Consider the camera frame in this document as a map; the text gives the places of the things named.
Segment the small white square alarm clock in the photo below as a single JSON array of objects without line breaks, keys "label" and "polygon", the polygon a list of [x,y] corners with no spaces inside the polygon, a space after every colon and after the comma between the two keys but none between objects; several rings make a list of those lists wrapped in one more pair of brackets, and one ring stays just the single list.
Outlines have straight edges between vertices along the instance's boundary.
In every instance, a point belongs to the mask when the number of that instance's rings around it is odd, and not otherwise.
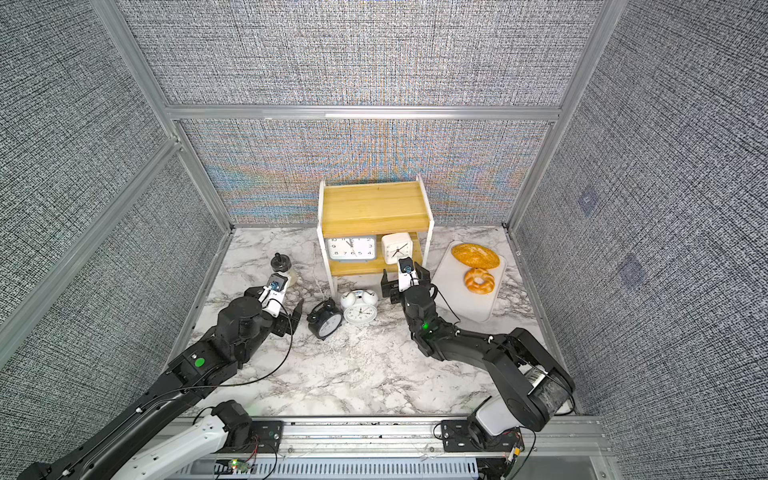
[{"label": "small white square alarm clock", "polygon": [[397,264],[399,260],[413,255],[414,244],[408,232],[398,232],[384,235],[381,238],[384,262],[387,265]]}]

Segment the grey rectangular alarm clock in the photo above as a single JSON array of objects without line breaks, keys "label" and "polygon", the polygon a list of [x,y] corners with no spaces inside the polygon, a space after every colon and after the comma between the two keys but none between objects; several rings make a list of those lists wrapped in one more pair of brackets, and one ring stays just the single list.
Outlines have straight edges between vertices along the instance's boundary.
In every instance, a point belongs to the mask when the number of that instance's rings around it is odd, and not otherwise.
[{"label": "grey rectangular alarm clock", "polygon": [[326,238],[329,259],[339,262],[367,262],[377,258],[375,236]]}]

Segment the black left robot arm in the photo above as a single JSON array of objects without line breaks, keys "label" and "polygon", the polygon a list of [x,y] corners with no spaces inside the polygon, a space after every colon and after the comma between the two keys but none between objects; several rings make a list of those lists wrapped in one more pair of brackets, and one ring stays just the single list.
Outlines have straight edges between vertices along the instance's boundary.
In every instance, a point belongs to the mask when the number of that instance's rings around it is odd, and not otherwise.
[{"label": "black left robot arm", "polygon": [[90,439],[51,462],[33,462],[20,479],[111,479],[165,426],[232,378],[271,334],[294,334],[303,300],[289,311],[272,299],[276,315],[251,287],[220,310],[217,323],[170,361],[137,400]]}]

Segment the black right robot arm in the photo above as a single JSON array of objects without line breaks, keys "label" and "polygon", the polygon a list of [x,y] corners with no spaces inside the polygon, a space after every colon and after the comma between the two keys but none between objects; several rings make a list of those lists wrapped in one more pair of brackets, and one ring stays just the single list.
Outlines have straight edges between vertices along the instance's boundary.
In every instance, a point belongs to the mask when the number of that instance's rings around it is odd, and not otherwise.
[{"label": "black right robot arm", "polygon": [[489,374],[498,393],[468,417],[477,439],[518,428],[539,432],[564,404],[575,403],[573,379],[528,330],[481,333],[442,318],[435,303],[439,288],[429,271],[412,259],[400,262],[395,280],[383,271],[380,287],[385,297],[402,307],[410,338],[424,356],[468,364]]}]

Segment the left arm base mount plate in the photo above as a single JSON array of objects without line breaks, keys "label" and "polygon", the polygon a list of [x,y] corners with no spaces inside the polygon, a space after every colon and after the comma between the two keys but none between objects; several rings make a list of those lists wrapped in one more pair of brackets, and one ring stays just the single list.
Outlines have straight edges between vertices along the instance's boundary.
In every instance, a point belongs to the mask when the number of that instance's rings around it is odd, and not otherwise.
[{"label": "left arm base mount plate", "polygon": [[279,450],[285,423],[280,420],[252,420],[245,442],[235,448],[238,453],[272,452]]}]

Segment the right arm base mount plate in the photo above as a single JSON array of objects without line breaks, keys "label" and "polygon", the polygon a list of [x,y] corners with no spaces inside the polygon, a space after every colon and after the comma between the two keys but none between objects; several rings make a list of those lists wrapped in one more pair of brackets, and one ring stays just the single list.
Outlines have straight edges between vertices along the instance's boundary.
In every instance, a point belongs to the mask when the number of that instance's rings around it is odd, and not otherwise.
[{"label": "right arm base mount plate", "polygon": [[504,453],[518,456],[525,442],[518,427],[493,436],[479,423],[468,420],[442,420],[432,430],[433,437],[448,453]]}]

